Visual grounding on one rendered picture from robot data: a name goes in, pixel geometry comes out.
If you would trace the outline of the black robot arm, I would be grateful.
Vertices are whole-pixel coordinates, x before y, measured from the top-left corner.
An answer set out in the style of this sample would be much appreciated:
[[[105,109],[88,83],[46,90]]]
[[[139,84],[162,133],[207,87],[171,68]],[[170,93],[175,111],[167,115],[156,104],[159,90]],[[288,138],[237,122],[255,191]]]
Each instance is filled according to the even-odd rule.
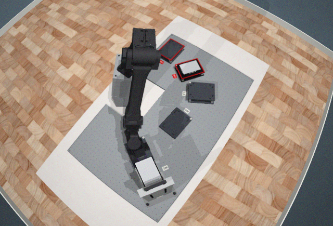
[[[146,150],[138,131],[143,125],[141,103],[146,79],[151,70],[157,70],[161,59],[161,51],[156,51],[155,29],[133,28],[130,47],[122,48],[121,64],[117,71],[130,78],[132,76],[129,102],[123,116],[123,128],[127,145],[138,160],[146,157]]]

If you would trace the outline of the grey slotted shelf rack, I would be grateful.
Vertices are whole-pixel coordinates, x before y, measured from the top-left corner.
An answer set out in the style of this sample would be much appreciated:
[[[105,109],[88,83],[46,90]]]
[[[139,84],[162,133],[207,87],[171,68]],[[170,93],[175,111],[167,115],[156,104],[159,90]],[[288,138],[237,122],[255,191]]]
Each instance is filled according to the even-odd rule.
[[[158,170],[159,170],[159,168],[158,168]],[[135,168],[135,171],[136,171],[137,174],[138,174],[138,171],[137,171],[136,168]],[[160,172],[160,170],[159,170],[159,172]],[[161,174],[162,178],[165,179],[165,177],[164,177],[162,171],[160,172],[160,174]],[[138,174],[138,176],[139,176],[139,174]],[[139,176],[139,178],[140,178],[140,176]],[[143,184],[141,178],[140,178],[139,182],[140,182],[140,184],[141,184],[141,187],[144,188],[144,184]],[[163,196],[163,195],[166,195],[166,194],[171,193],[171,192],[172,192],[172,188],[173,188],[173,185],[164,188],[164,189],[166,189],[166,193],[165,193],[164,189],[162,189],[162,190],[159,190],[159,191],[157,191],[157,192],[153,192],[153,193],[151,193],[151,194],[149,194],[149,195],[143,196],[142,198],[144,198],[145,200],[148,200],[148,201],[152,201],[152,200],[156,199],[157,197],[161,197],[161,196]],[[152,195],[153,198],[152,198],[150,195]]]

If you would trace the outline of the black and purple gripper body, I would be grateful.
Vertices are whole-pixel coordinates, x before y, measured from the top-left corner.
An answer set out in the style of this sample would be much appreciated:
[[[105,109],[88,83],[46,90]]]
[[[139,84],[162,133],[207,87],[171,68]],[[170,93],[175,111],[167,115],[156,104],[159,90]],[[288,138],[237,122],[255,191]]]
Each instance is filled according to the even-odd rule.
[[[145,146],[145,148],[146,148],[146,150],[144,150],[144,151],[147,151],[147,150],[150,150],[150,148],[149,148],[149,146],[148,146],[148,144],[145,142],[144,143],[144,146]],[[136,159],[136,155],[134,154],[132,154],[132,152],[131,152],[131,149],[128,149],[127,150],[128,151],[128,154],[129,154],[129,156],[130,156],[130,158],[133,160],[133,159]]]

